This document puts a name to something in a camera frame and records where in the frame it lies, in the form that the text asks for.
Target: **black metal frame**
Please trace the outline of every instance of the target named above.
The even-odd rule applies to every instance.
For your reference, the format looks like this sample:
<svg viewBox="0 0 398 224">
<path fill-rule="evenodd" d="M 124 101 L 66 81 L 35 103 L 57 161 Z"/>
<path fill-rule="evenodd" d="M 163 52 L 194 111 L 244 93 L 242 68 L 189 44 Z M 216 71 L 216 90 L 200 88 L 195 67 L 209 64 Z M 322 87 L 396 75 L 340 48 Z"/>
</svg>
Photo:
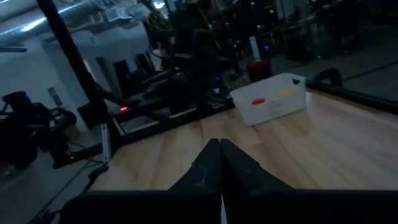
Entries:
<svg viewBox="0 0 398 224">
<path fill-rule="evenodd" d="M 202 119 L 213 114 L 231 109 L 234 107 L 231 100 L 227 100 L 226 103 L 213 110 L 196 110 L 189 112 L 187 114 L 172 118 L 165 119 L 164 117 L 154 117 L 156 120 L 161 121 L 161 123 L 154 124 L 144 129 L 140 129 L 133 133 L 121 136 L 115 123 L 113 122 L 112 116 L 109 113 L 107 106 L 104 102 L 104 98 L 111 101 L 115 101 L 118 104 L 126 105 L 126 101 L 119 98 L 115 98 L 112 94 L 101 91 L 98 89 L 91 74 L 87 71 L 81 55 L 65 25 L 62 18 L 58 15 L 57 8 L 55 7 L 52 0 L 37 0 L 37 3 L 44 15 L 48 19 L 53 33 L 55 34 L 58 42 L 67 57 L 70 65 L 72 66 L 75 75 L 80 82 L 80 85 L 84 89 L 89 101 L 94 104 L 98 120 L 102 123 L 107 123 L 109 127 L 109 134 L 111 138 L 112 153 L 116 151 L 123 145 L 129 144 L 134 141 L 138 141 L 149 136 L 162 133 L 172 128 L 176 128 L 183 124 L 187 124 L 194 120 Z M 346 90 L 339 87 L 333 87 L 330 85 L 325 85 L 322 83 L 307 82 L 307 88 L 322 91 L 330 95 L 339 96 L 341 98 L 353 101 L 355 103 L 360 103 L 377 110 L 387 111 L 389 113 L 398 114 L 398 104 L 394 101 L 385 100 L 375 96 L 369 96 L 362 93 L 357 93 L 355 91 Z"/>
</svg>

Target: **red object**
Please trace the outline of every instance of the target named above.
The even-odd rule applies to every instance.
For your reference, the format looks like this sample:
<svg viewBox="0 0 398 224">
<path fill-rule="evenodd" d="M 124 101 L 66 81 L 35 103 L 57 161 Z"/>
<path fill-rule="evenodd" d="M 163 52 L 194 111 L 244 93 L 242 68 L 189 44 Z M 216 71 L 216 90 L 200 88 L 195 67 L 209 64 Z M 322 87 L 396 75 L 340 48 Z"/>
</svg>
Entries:
<svg viewBox="0 0 398 224">
<path fill-rule="evenodd" d="M 253 62 L 248 66 L 249 78 L 251 83 L 269 78 L 272 76 L 271 66 L 268 60 Z"/>
<path fill-rule="evenodd" d="M 122 108 L 120 108 L 120 112 L 125 112 L 127 111 L 129 108 L 127 106 L 123 106 Z"/>
<path fill-rule="evenodd" d="M 266 101 L 266 99 L 260 98 L 260 99 L 253 100 L 253 102 L 251 104 L 252 105 L 257 105 L 257 104 L 264 103 L 265 101 Z"/>
</svg>

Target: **yellow object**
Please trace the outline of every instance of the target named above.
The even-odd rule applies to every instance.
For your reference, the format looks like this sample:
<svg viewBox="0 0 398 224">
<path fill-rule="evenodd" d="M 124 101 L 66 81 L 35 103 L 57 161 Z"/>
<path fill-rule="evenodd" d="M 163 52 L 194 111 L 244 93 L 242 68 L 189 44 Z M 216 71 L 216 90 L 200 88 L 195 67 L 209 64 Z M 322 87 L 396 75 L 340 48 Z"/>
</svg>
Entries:
<svg viewBox="0 0 398 224">
<path fill-rule="evenodd" d="M 201 9 L 199 9 L 199 12 L 200 12 L 201 16 L 203 17 L 203 19 L 205 20 L 206 25 L 207 25 L 207 26 L 210 26 L 210 23 L 209 23 L 209 21 L 207 20 L 207 18 L 206 18 L 206 16 L 205 16 L 205 14 L 203 13 L 203 11 L 202 11 Z M 218 50 L 221 50 L 221 46 L 219 45 L 218 41 L 217 41 L 217 40 L 214 40 L 214 42 L 215 42 L 215 44 L 216 44 Z"/>
<path fill-rule="evenodd" d="M 285 96 L 290 96 L 292 94 L 291 91 L 282 91 L 280 93 L 278 93 L 279 97 L 285 97 Z"/>
</svg>

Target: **yellow label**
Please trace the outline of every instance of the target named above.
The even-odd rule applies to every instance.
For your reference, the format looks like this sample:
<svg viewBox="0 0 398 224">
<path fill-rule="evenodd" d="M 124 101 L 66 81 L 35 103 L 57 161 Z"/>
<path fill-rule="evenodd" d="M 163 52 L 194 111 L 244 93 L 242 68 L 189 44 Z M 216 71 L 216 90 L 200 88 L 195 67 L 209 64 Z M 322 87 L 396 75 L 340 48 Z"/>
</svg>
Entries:
<svg viewBox="0 0 398 224">
<path fill-rule="evenodd" d="M 292 94 L 291 91 L 282 91 L 280 93 L 278 93 L 279 97 L 285 97 L 285 96 L 290 96 Z"/>
</svg>

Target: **gray floor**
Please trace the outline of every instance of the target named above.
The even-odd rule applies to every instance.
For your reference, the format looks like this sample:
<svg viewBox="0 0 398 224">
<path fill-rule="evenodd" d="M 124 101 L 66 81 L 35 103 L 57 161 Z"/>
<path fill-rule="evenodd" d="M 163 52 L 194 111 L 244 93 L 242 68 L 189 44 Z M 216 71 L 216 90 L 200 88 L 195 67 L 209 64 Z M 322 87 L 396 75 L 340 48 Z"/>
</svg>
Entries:
<svg viewBox="0 0 398 224">
<path fill-rule="evenodd" d="M 335 67 L 340 70 L 344 79 L 353 75 L 386 65 L 398 60 L 398 39 L 388 40 L 381 45 L 369 45 L 352 55 L 341 55 L 331 60 L 319 60 L 310 65 L 290 62 L 284 55 L 272 58 L 272 69 L 275 74 L 292 72 L 308 79 L 317 73 Z M 344 82 L 345 88 L 376 95 L 390 100 L 398 100 L 398 64 L 366 74 Z M 125 124 L 125 130 L 149 122 L 147 118 L 137 118 Z M 100 142 L 99 127 L 92 132 L 84 133 L 77 141 L 89 147 Z M 43 208 L 59 210 L 78 195 L 88 183 L 87 175 L 96 166 L 86 161 L 52 169 L 52 160 L 48 154 L 41 153 L 30 168 L 14 178 L 0 181 L 0 222 L 2 224 L 27 223 Z"/>
</svg>

